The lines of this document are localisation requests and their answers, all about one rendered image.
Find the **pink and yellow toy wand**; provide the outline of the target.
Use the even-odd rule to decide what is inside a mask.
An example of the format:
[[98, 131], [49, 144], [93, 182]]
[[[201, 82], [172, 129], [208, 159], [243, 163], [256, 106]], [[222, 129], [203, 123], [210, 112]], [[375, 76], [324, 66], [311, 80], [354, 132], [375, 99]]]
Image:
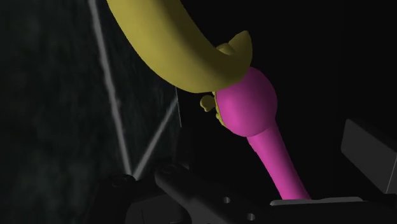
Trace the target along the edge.
[[247, 31], [212, 45], [181, 0], [106, 0], [138, 56], [159, 77], [194, 94], [201, 107], [245, 137], [284, 200], [308, 199], [282, 140], [275, 117], [277, 96], [265, 75], [251, 66]]

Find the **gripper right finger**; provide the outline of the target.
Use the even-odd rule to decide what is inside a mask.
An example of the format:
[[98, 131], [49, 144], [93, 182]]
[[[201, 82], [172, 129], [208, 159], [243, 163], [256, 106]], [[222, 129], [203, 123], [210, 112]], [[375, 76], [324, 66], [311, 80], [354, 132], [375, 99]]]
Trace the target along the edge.
[[397, 195], [397, 140], [360, 119], [347, 119], [341, 152], [382, 193]]

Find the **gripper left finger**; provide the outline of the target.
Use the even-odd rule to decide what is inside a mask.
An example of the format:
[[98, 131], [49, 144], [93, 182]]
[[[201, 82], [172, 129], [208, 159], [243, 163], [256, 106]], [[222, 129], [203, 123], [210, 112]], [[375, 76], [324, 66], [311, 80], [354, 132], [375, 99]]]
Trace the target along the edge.
[[105, 224], [349, 224], [363, 217], [367, 205], [351, 197], [282, 200], [260, 208], [177, 164], [141, 181], [112, 176], [104, 187]]

